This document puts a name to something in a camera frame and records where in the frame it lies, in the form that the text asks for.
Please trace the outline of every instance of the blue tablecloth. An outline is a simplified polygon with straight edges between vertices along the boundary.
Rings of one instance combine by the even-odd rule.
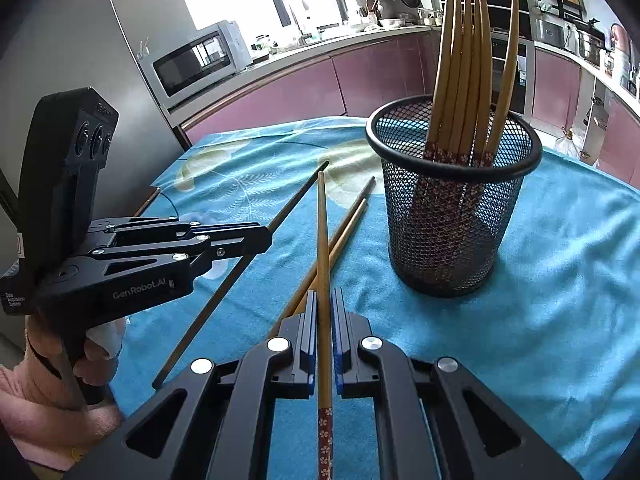
[[[545,151],[522,192],[495,270],[455,300],[421,295],[391,269],[380,160],[365,120],[324,118],[204,137],[155,182],[146,216],[267,224],[328,158],[330,231],[366,179],[378,185],[332,273],[348,310],[411,357],[457,357],[586,480],[600,480],[640,424],[640,194]],[[174,370],[200,356],[226,362],[263,340],[315,255],[310,191],[213,313]],[[116,399],[132,413],[233,261],[193,294],[130,317]],[[378,478],[370,400],[334,399],[336,478]],[[316,477],[316,401],[276,407],[270,479]]]

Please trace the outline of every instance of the floor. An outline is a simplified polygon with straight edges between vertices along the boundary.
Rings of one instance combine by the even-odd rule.
[[[0,334],[0,365],[13,369],[22,361],[22,351]]]

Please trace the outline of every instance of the microwave oven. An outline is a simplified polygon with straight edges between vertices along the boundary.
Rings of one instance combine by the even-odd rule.
[[[165,43],[139,64],[162,111],[182,102],[252,63],[236,22],[214,23],[191,38]]]

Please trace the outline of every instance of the camera lens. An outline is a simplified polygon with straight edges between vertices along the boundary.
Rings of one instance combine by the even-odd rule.
[[[94,138],[91,141],[91,158],[95,158],[95,156],[100,151],[100,145],[102,144],[102,125],[98,125],[94,130]]]
[[[113,137],[113,134],[107,135],[107,138],[104,139],[104,142],[102,144],[103,155],[106,155],[107,153],[109,153],[109,148],[111,147],[111,137]]]
[[[89,139],[89,123],[84,122],[80,126],[78,130],[78,136],[76,137],[76,155],[80,155],[84,147],[86,146],[86,142]]]

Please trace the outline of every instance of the bowl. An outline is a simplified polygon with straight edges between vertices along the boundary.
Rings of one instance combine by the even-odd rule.
[[[398,28],[404,25],[404,18],[391,18],[389,20],[380,20],[383,28]]]

